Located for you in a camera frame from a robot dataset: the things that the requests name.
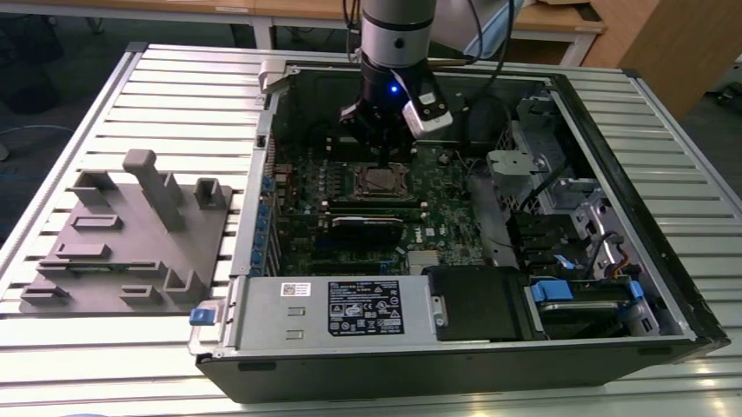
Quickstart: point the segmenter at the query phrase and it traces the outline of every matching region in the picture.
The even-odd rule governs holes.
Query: slotted metal surface
[[[742,413],[742,341],[697,361],[642,370],[603,387],[356,402],[240,406],[199,374],[188,356],[187,317],[29,319],[17,315],[23,287],[53,245],[76,197],[79,169],[111,169],[129,148],[158,152],[179,183],[216,176],[244,191],[260,61],[340,61],[330,54],[151,45],[128,53],[41,196],[0,253],[0,415],[431,415],[573,416]],[[729,336],[742,336],[739,202],[642,82],[613,69],[508,65],[570,78],[637,190]],[[242,195],[232,201],[212,296],[226,296]],[[216,328],[202,332],[216,341]]]

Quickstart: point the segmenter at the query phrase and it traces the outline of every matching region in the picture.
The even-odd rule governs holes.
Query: cable
[[[75,131],[69,128],[65,128],[64,126],[55,126],[51,124],[32,124],[29,126],[21,126],[19,128],[9,128],[8,130],[3,130],[0,132],[0,135],[4,135],[5,133],[11,133],[15,132],[16,130],[25,130],[25,129],[57,129],[57,130],[64,130],[65,132],[69,133],[75,133]]]
[[[479,91],[474,94],[472,99],[476,101],[480,96],[487,94],[491,85],[495,83],[498,79],[499,73],[502,72],[502,66],[506,62],[506,53],[508,51],[508,42],[510,37],[512,36],[512,23],[515,21],[515,0],[508,0],[508,33],[506,34],[506,38],[502,41],[502,46],[499,47],[499,59],[498,59],[498,67],[495,68],[495,72],[492,73],[487,82],[480,86]]]
[[[484,100],[484,99],[491,99],[491,102],[496,102],[495,103],[490,103],[491,104],[491,109],[492,109],[492,114],[498,113],[498,105],[502,108],[503,112],[504,112],[504,117],[507,119],[507,125],[506,128],[500,131],[504,132],[507,129],[510,129],[510,126],[512,125],[512,113],[510,112],[508,106],[506,105],[506,103],[502,101],[502,99],[495,96],[491,93],[486,93],[483,96],[479,97],[479,99],[476,99],[475,101],[468,101],[466,102],[464,108],[466,111],[463,111],[463,115],[462,115],[462,124],[460,124],[460,130],[462,130],[462,138],[466,142],[471,142],[471,137],[470,137],[470,118],[474,112],[474,105]]]
[[[526,209],[529,203],[535,199],[535,197],[538,197],[539,194],[542,194],[542,191],[546,190],[546,187],[549,187],[554,183],[554,181],[557,181],[557,178],[559,178],[559,175],[562,174],[562,172],[565,172],[565,169],[567,169],[569,166],[570,166],[570,162],[565,160],[559,164],[559,166],[554,169],[554,171],[546,176],[546,178],[543,178],[542,183],[538,185],[534,191],[531,191],[529,197],[526,197],[526,199],[520,202],[520,205],[518,206],[518,211],[523,211]]]
[[[479,15],[476,14],[476,8],[474,7],[472,0],[466,0],[468,2],[468,7],[472,10],[474,15],[474,22],[476,23],[476,33],[479,34],[479,52],[476,56],[472,56],[470,59],[466,60],[466,65],[471,65],[476,63],[482,59],[482,55],[484,54],[484,33],[482,30],[482,21],[479,20]]]
[[[480,237],[486,237],[492,243],[495,243],[496,245],[504,246],[506,248],[511,248],[515,249],[515,246],[508,245],[507,243],[503,243],[500,241],[498,241],[494,237],[490,237],[484,234],[484,232],[482,231],[482,226],[479,225],[478,222],[474,222],[474,227],[476,227],[476,231],[479,232],[479,236]]]
[[[611,265],[609,266],[609,268],[605,269],[605,277],[611,279],[618,278],[618,274],[621,273],[621,270],[626,267],[626,265],[629,265],[630,259],[630,256],[623,250],[621,244],[615,245],[615,250],[619,254],[622,254],[622,260],[618,262],[618,265]]]
[[[595,244],[595,250],[593,252],[593,255],[590,256],[590,261],[587,262],[587,267],[585,269],[585,278],[583,279],[586,279],[586,280],[593,275],[593,268],[595,267],[595,261],[598,259],[598,255],[601,254],[601,247],[603,246],[605,240],[609,237],[611,237],[613,235],[618,235],[618,233],[615,233],[613,230],[609,230],[601,235],[601,238],[598,239],[598,242]]]
[[[352,58],[350,56],[350,35],[351,31],[356,28],[356,18],[358,23],[360,23],[360,2],[359,0],[352,0],[350,6],[348,14],[348,0],[343,0],[343,22],[346,23],[347,33],[346,33],[346,56],[348,57],[348,62],[352,63]]]

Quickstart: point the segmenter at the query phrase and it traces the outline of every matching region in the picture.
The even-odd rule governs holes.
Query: power supply label
[[[403,334],[399,281],[328,282],[332,336]]]

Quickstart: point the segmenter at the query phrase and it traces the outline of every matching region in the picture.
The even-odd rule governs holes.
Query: wooden cabinet
[[[742,53],[739,0],[593,0],[607,25],[583,66],[638,70],[681,118]]]

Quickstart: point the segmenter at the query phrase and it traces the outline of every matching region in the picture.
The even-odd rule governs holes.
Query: blue latch
[[[260,261],[263,260],[263,255],[258,250],[252,251],[251,262],[252,265],[260,265]]]
[[[574,299],[570,284],[563,280],[545,280],[531,286],[534,301],[569,301]]]
[[[263,176],[263,189],[266,191],[274,190],[274,180],[270,179],[270,176]]]
[[[631,297],[634,297],[634,300],[645,296],[645,290],[641,289],[641,284],[637,281],[629,282],[629,289],[631,290]]]
[[[216,310],[214,308],[194,308],[190,311],[191,326],[214,326],[216,324]]]
[[[268,228],[268,222],[266,222],[266,219],[259,219],[258,220],[258,231],[264,232],[267,228]]]
[[[570,262],[567,260],[567,258],[565,258],[562,255],[555,255],[554,258],[557,258],[557,261],[559,261],[561,265],[566,268],[566,269],[574,269],[577,268],[575,264],[573,262]]]

